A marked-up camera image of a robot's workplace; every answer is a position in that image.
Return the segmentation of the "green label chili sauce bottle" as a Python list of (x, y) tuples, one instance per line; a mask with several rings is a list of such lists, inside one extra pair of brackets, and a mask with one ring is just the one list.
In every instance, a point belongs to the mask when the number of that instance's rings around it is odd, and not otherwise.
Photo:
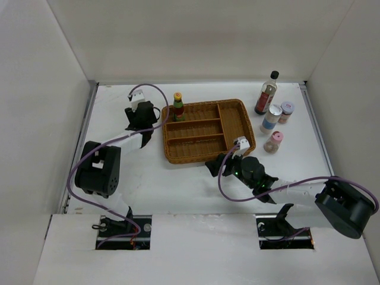
[(184, 115), (184, 106), (182, 101), (182, 94), (180, 92), (176, 92), (173, 95), (174, 101), (173, 101), (173, 117), (174, 121), (184, 121), (185, 115)]

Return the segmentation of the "blue label silver cap jar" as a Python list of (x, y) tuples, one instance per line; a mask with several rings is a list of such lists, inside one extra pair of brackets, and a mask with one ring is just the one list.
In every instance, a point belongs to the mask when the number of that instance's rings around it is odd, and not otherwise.
[(283, 113), (283, 110), (280, 105), (272, 104), (267, 113), (265, 114), (265, 117), (263, 119), (263, 122), (260, 126), (261, 132), (265, 134), (269, 134), (274, 127), (276, 126), (278, 120), (280, 119), (281, 115)]

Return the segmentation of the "tall red label sauce bottle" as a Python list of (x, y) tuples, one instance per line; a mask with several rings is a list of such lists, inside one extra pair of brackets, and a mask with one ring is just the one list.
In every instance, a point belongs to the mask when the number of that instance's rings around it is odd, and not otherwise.
[(270, 79), (263, 84), (262, 89), (260, 91), (260, 95), (258, 97), (258, 100), (254, 108), (254, 111), (257, 114), (263, 115), (268, 111), (270, 104), (273, 100), (273, 97), (277, 91), (276, 82), (277, 82), (278, 76), (279, 76), (278, 71), (272, 71), (270, 74)]

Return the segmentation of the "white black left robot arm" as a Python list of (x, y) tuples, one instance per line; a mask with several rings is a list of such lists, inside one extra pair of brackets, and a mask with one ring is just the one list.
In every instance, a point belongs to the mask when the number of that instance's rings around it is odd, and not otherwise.
[(139, 102), (135, 109), (126, 108), (129, 125), (121, 134), (122, 137), (128, 136), (124, 140), (116, 142), (112, 139), (102, 148), (98, 148), (99, 142), (87, 141), (81, 155), (86, 159), (77, 168), (75, 186), (85, 194), (104, 199), (113, 195), (119, 184), (122, 155), (137, 151), (150, 141), (153, 125), (158, 121), (156, 109), (150, 101)]

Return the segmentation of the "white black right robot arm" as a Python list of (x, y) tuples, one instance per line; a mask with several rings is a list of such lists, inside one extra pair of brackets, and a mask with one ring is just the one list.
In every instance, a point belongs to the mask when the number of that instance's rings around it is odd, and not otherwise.
[(317, 176), (288, 182), (266, 174), (256, 157), (219, 154), (206, 162), (211, 175), (234, 176), (252, 191), (246, 201), (280, 205), (267, 223), (281, 239), (293, 237), (310, 227), (330, 227), (352, 239), (361, 237), (379, 202), (364, 187), (338, 176)]

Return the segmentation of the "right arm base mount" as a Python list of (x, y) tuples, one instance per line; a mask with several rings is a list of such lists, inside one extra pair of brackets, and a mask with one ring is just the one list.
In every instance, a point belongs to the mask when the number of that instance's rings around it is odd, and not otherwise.
[(295, 229), (286, 221), (293, 204), (285, 204), (276, 214), (256, 217), (259, 247), (262, 250), (314, 249), (309, 228)]

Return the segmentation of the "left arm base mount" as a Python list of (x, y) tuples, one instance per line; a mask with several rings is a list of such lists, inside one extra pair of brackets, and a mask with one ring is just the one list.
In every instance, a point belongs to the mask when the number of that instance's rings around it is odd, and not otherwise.
[(92, 229), (97, 231), (97, 250), (149, 250), (151, 242), (152, 216), (130, 217), (141, 229), (138, 229), (125, 220), (116, 221), (101, 216), (98, 224)]

